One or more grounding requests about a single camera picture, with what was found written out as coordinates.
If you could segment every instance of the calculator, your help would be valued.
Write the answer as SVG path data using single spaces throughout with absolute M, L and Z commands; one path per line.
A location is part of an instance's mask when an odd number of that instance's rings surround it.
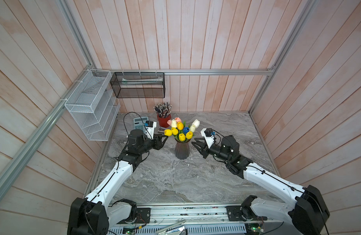
M 142 132 L 146 133 L 146 129 L 145 129 L 145 122 L 149 121 L 149 117 L 148 116 L 144 116 L 144 117 L 138 117 L 138 118 L 134 118 L 133 119 L 133 128 L 134 129 L 139 129 L 142 130 Z

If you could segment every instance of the blue tulip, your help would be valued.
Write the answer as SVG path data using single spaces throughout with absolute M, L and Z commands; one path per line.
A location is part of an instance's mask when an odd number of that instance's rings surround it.
M 187 134 L 187 132 L 189 132 L 189 128 L 188 127 L 183 128 L 183 133 Z

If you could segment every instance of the wire shelf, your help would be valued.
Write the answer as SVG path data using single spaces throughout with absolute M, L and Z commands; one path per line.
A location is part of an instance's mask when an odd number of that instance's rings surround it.
M 65 107 L 70 112 L 93 113 L 110 80 L 108 70 L 89 70 L 65 102 Z
M 70 112 L 88 140 L 108 140 L 112 122 L 120 108 L 120 103 L 115 105 L 115 101 L 117 98 L 111 89 L 103 93 L 94 113 Z
M 164 73 L 115 72 L 110 84 L 117 98 L 164 98 Z

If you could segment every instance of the vent grille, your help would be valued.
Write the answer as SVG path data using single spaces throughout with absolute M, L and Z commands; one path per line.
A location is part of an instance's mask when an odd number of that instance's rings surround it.
M 210 235 L 210 234 L 231 234 L 231 233 L 246 233 L 246 227 L 243 223 L 234 223 L 234 224 L 186 224 L 184 225 L 187 229 L 188 234 L 196 235 Z M 167 227 L 166 225 L 147 225 L 142 229 L 137 229 L 136 234 L 145 234 L 145 235 L 156 235 L 156 231 Z M 113 226 L 110 229 L 116 234 L 122 234 L 123 226 Z

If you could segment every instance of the gray marble surface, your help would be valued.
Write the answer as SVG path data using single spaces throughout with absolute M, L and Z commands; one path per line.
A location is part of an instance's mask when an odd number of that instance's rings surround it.
M 140 113 L 140 115 L 149 116 L 153 121 L 157 119 L 155 113 Z M 111 171 L 116 163 L 114 157 L 120 154 L 126 143 L 127 133 L 123 125 L 123 116 L 123 114 L 118 115 L 117 127 L 99 182 Z M 126 116 L 128 132 L 133 129 L 134 117 L 135 114 Z M 241 154 L 251 158 L 268 171 L 275 172 L 246 112 L 183 112 L 172 113 L 172 117 L 180 117 L 186 123 L 191 123 L 195 119 L 200 120 L 200 126 L 194 137 L 201 137 L 200 131 L 205 127 L 211 127 L 223 135 L 234 135 L 240 144 Z M 150 151 L 148 159 L 137 167 L 118 190 L 114 199 L 126 198 L 137 203 L 242 203 L 247 196 L 256 195 L 266 200 L 277 200 L 276 196 L 262 187 L 230 173 L 223 163 L 215 161 L 213 157 L 208 156 L 204 159 L 192 144 L 189 144 L 190 156 L 186 160 L 179 160 L 174 155 L 176 141 L 170 136 L 161 150 Z

